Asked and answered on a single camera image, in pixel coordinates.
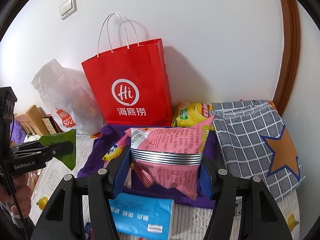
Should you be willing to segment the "left hand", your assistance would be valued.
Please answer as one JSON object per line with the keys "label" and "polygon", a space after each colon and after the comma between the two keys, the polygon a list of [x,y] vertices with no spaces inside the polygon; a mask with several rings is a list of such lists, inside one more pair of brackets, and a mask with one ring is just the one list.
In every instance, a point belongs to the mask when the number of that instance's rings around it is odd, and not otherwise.
{"label": "left hand", "polygon": [[[17,187],[16,198],[20,206],[22,216],[28,217],[31,210],[31,189],[28,186],[28,174],[25,173],[21,176],[18,176],[14,179],[14,185]],[[5,205],[6,203],[11,203],[11,211],[15,215],[19,215],[17,206],[14,204],[14,198],[9,196],[5,188],[1,186],[1,204]]]}

